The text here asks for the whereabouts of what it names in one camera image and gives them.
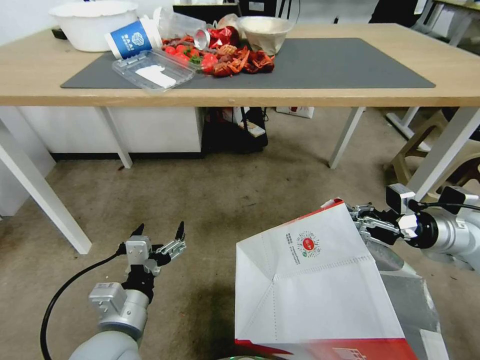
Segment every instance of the gray desk mat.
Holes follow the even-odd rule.
[[[136,89],[112,70],[105,53],[61,85],[74,89]],[[435,84],[359,38],[286,39],[268,74],[204,74],[182,89],[419,89]]]

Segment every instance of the blue paper cup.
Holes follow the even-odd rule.
[[[141,51],[162,47],[162,39],[153,20],[138,21],[105,34],[111,52],[117,59],[126,59]]]

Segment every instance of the beige plastic chair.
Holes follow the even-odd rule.
[[[428,119],[402,147],[393,158],[390,166],[393,166],[399,183],[406,185],[412,178],[413,173],[407,167],[406,158],[425,158],[428,151],[419,149],[419,145],[430,135],[434,129],[442,132],[447,127],[448,121],[441,111],[436,112]],[[480,141],[468,140],[463,148],[456,154],[450,165],[442,173],[438,181],[432,186],[423,201],[434,202],[440,197],[441,190],[445,185],[463,186],[469,180],[476,179],[480,182]]]

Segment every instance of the white plastic basin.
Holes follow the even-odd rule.
[[[138,5],[130,1],[69,2],[50,9],[75,49],[85,52],[110,50],[105,33],[138,20]]]
[[[255,51],[263,50],[267,55],[275,55],[282,47],[287,33],[294,23],[269,16],[245,16],[238,20],[246,39]]]

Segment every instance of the red plastic bag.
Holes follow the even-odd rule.
[[[221,29],[207,29],[210,34],[210,49],[223,45],[237,46],[240,42],[239,32],[233,26],[226,26]]]

